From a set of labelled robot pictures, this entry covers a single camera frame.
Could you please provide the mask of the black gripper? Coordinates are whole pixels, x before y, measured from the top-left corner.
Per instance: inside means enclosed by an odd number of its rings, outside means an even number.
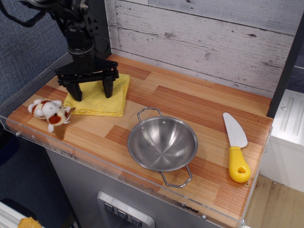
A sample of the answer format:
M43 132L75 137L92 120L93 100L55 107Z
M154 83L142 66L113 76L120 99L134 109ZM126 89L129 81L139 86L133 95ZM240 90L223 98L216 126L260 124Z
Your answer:
M68 38L67 50L73 61L54 71L59 84L65 86L75 101L82 101L79 84L102 81L106 98L113 94L114 81L119 78L118 64L104 60L95 53L95 44L91 39Z

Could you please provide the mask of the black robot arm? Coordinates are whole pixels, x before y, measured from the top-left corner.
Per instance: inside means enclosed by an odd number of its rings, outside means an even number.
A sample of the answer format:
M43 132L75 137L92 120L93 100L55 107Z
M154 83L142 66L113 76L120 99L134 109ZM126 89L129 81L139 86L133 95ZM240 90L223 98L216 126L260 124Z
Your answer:
M82 100L80 83L102 81L105 96L112 96L114 81L118 79L118 64L108 61L111 55L105 2L91 4L88 0L23 0L21 3L38 13L27 21L10 15L4 5L1 12L8 19L30 28L46 13L59 26L72 56L70 64L54 71L59 85L65 87L76 101Z

